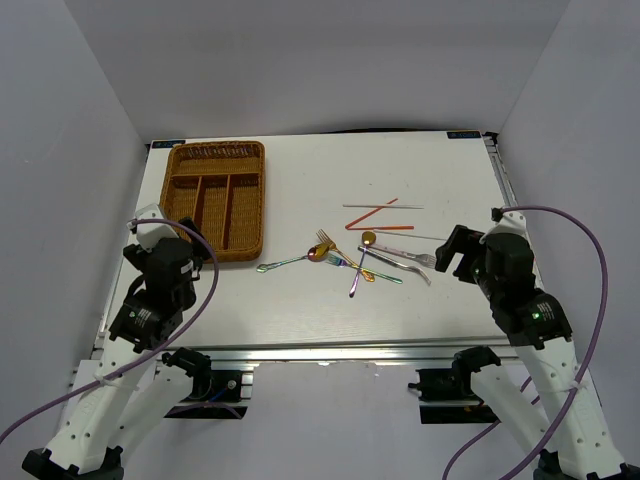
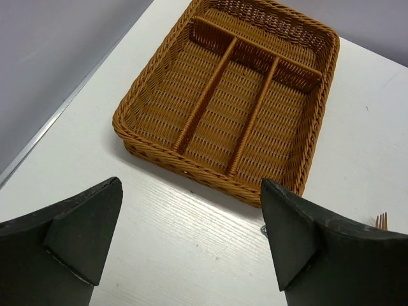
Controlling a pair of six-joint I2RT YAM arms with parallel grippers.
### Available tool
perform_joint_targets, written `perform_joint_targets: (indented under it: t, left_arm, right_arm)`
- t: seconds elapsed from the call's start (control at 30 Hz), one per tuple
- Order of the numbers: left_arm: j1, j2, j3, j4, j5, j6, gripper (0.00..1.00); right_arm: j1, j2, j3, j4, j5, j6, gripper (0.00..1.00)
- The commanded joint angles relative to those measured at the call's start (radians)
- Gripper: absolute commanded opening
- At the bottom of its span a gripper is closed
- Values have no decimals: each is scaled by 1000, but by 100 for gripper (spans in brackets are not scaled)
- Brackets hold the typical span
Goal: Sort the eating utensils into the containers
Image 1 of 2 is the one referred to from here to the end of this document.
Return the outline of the pink handle silver fork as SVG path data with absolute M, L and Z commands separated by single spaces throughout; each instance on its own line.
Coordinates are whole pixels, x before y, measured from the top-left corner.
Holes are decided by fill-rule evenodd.
M 427 268 L 434 268 L 436 264 L 436 257 L 432 254 L 414 254 L 404 250 L 383 246 L 380 244 L 374 244 L 372 246 L 374 250 L 385 252 L 394 256 L 398 256 L 407 260 L 417 262 Z

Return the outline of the gold bowl purple spoon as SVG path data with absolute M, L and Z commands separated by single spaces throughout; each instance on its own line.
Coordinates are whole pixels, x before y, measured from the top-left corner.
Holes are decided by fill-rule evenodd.
M 376 234 L 371 231 L 364 231 L 361 235 L 361 258 L 357 267 L 357 273 L 355 274 L 355 277 L 353 279 L 351 288 L 349 290 L 349 297 L 353 298 L 356 294 L 357 288 L 358 288 L 358 284 L 359 284 L 359 279 L 362 276 L 362 267 L 363 267 L 363 263 L 364 263 L 364 259 L 365 256 L 367 254 L 368 248 L 370 246 L 372 246 L 374 243 L 376 242 Z

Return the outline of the gold fork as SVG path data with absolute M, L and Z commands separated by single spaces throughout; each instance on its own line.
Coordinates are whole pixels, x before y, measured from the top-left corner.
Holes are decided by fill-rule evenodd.
M 337 246 L 337 244 L 329 237 L 329 235 L 323 230 L 319 229 L 317 231 L 317 237 L 321 243 L 326 243 L 329 246 L 329 250 L 335 252 L 339 255 L 343 260 L 347 262 L 347 264 L 351 267 L 358 268 L 358 265 L 345 253 L 343 253 Z M 373 274 L 362 272 L 361 275 L 368 282 L 374 282 L 375 277 Z

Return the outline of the iridescent purple spoon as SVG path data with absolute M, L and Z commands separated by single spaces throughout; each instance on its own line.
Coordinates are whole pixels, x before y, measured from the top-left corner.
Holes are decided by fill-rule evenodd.
M 266 273 L 268 271 L 277 269 L 279 267 L 288 265 L 288 264 L 292 264 L 295 262 L 300 262 L 300 261 L 310 261 L 310 262 L 314 262 L 314 263 L 319 263 L 325 260 L 325 258 L 327 257 L 329 252 L 329 248 L 327 246 L 322 246 L 320 244 L 311 247 L 306 254 L 298 256 L 298 257 L 294 257 L 291 259 L 287 259 L 287 260 L 282 260 L 279 262 L 272 262 L 272 263 L 263 263 L 263 264 L 259 264 L 256 267 L 256 271 L 258 273 Z

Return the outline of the iridescent rainbow fork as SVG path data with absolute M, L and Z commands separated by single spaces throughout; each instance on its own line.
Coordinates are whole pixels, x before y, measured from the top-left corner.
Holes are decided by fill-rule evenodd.
M 326 262 L 331 264 L 331 265 L 337 266 L 337 267 L 349 267 L 349 268 L 352 268 L 352 269 L 357 269 L 358 268 L 357 265 L 351 264 L 351 263 L 347 262 L 346 260 L 344 260 L 344 259 L 342 259 L 342 258 L 340 258 L 340 257 L 338 257 L 336 255 L 333 255 L 333 254 L 329 254 L 326 257 Z M 395 284 L 402 284 L 403 283 L 402 279 L 399 279 L 399 278 L 394 277 L 394 276 L 386 275 L 386 274 L 383 274 L 383 273 L 380 273 L 380 272 L 377 272 L 377 271 L 374 271 L 374 270 L 362 268 L 362 272 L 363 273 L 367 273 L 367 274 L 371 274 L 376 278 L 382 278 L 384 280 L 393 282 Z

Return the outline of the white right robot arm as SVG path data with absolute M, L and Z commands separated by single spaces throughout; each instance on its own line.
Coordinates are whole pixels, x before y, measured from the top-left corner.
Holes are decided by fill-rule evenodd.
M 488 347 L 459 352 L 451 384 L 461 397 L 479 397 L 509 429 L 520 448 L 533 454 L 537 479 L 633 479 L 612 441 L 588 375 L 581 373 L 572 330 L 559 301 L 536 284 L 534 254 L 517 233 L 484 234 L 454 227 L 436 251 L 444 272 L 455 254 L 455 277 L 477 285 L 492 317 L 526 367 L 542 406 L 536 410 L 506 377 Z

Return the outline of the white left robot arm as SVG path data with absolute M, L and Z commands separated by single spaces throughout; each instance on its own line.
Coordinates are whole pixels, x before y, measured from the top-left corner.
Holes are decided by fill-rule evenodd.
M 182 399 L 211 387 L 209 360 L 193 350 L 166 349 L 190 323 L 195 281 L 215 252 L 190 218 L 166 219 L 152 204 L 128 224 L 134 243 L 124 258 L 138 271 L 109 328 L 103 354 L 59 432 L 29 451 L 22 468 L 37 479 L 121 479 L 145 436 Z

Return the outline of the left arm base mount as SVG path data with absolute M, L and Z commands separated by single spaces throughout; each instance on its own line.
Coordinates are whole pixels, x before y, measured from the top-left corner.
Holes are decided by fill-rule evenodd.
M 253 385 L 248 370 L 217 368 L 208 355 L 179 348 L 165 352 L 166 368 L 180 369 L 191 387 L 188 394 L 165 415 L 168 419 L 241 420 L 244 418 Z

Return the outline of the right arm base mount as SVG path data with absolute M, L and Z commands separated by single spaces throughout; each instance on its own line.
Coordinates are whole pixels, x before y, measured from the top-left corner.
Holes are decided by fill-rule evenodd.
M 500 366 L 488 346 L 477 346 L 454 355 L 448 368 L 416 371 L 418 380 L 408 389 L 418 394 L 423 425 L 491 424 L 497 420 L 491 408 L 471 390 L 471 375 L 483 367 Z

